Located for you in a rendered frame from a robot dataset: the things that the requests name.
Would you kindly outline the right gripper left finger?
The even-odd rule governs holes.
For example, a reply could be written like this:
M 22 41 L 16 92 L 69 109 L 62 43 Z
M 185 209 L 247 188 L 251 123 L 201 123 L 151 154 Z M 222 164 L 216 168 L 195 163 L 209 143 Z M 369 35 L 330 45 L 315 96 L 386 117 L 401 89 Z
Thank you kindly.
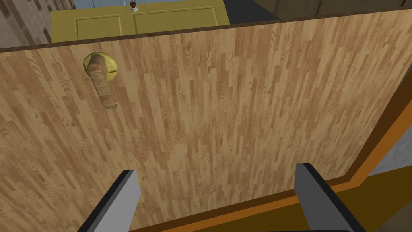
M 140 196 L 136 170 L 123 170 L 78 232 L 128 232 Z

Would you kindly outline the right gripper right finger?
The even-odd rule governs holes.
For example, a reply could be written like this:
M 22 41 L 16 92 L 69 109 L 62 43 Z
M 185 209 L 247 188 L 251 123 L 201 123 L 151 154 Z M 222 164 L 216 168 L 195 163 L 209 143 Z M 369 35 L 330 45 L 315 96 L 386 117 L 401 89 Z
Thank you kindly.
M 311 231 L 366 232 L 310 163 L 297 163 L 294 191 Z

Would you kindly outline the light wooden door leaf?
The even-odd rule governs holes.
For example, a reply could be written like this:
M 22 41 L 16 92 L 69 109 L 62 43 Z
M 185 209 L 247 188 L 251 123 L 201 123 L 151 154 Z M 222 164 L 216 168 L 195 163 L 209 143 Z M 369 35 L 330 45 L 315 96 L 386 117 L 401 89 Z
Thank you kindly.
M 126 169 L 139 232 L 295 201 L 298 162 L 351 188 L 411 63 L 412 7 L 2 49 L 0 232 L 76 232 Z

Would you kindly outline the yellow panelled door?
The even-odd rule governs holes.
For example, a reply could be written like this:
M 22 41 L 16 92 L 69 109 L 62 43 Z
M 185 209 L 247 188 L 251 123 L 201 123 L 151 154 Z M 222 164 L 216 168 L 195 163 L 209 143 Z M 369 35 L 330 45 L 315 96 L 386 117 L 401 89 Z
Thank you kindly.
M 85 7 L 51 12 L 52 43 L 229 24 L 224 0 L 77 0 Z M 130 2 L 138 11 L 130 10 Z

